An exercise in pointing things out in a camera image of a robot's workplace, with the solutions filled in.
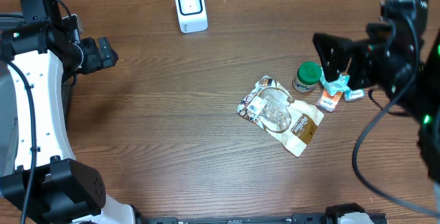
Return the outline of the teal tissue packet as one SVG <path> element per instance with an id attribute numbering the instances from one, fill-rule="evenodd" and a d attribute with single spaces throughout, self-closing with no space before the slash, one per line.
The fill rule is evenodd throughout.
<path id="1" fill-rule="evenodd" d="M 345 91 L 349 91 L 350 87 L 347 85 L 350 76 L 340 74 L 337 80 L 328 82 L 325 78 L 324 72 L 322 71 L 322 75 L 320 77 L 320 82 L 323 88 L 327 91 L 330 96 L 334 96 L 335 94 Z"/>

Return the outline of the green lid jar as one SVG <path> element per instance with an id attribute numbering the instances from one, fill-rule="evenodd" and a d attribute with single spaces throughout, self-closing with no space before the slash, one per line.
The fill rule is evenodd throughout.
<path id="1" fill-rule="evenodd" d="M 321 75 L 322 70 L 317 63 L 305 62 L 298 68 L 292 85 L 299 92 L 310 92 L 320 81 Z"/>

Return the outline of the green tissue packet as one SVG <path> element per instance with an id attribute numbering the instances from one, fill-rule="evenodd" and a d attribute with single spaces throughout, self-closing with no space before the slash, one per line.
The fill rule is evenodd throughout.
<path id="1" fill-rule="evenodd" d="M 365 92 L 363 89 L 357 90 L 347 90 L 344 92 L 344 100 L 346 102 L 352 102 L 356 100 L 360 100 L 365 96 Z"/>

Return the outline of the orange snack packet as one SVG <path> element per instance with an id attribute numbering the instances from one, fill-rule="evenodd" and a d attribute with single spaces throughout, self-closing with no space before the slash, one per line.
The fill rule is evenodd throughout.
<path id="1" fill-rule="evenodd" d="M 342 92 L 337 92 L 334 96 L 331 96 L 326 89 L 323 89 L 320 97 L 316 102 L 316 106 L 331 113 L 335 110 L 342 95 Z"/>

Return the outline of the beige paper pouch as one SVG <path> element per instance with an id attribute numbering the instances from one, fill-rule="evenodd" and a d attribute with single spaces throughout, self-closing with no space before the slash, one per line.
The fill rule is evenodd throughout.
<path id="1" fill-rule="evenodd" d="M 269 76 L 255 84 L 236 112 L 297 157 L 309 145 L 324 117 L 314 105 L 293 99 L 286 88 Z"/>

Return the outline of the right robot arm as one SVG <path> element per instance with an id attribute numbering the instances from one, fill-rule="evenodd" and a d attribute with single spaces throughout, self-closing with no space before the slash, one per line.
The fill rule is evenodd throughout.
<path id="1" fill-rule="evenodd" d="M 435 218 L 439 212 L 394 197 L 374 186 L 360 172 L 358 153 L 363 141 L 380 120 L 399 105 L 419 123 L 417 145 L 428 168 L 428 176 L 439 182 L 439 56 L 430 55 L 426 63 L 420 60 L 423 40 L 411 21 L 387 25 L 370 23 L 368 38 L 352 41 L 348 38 L 316 33 L 313 45 L 319 55 L 324 76 L 334 81 L 341 72 L 349 75 L 352 90 L 377 85 L 389 98 L 389 103 L 367 124 L 352 152 L 352 168 L 356 177 L 375 194 L 397 205 Z"/>

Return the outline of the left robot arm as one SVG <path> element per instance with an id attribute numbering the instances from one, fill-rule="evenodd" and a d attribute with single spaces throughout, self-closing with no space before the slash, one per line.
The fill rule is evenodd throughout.
<path id="1" fill-rule="evenodd" d="M 81 38 L 78 17 L 61 0 L 20 0 L 19 24 L 1 34 L 1 59 L 14 82 L 18 148 L 1 193 L 36 223 L 143 223 L 106 193 L 100 173 L 76 160 L 67 138 L 64 83 L 113 67 L 105 37 Z"/>

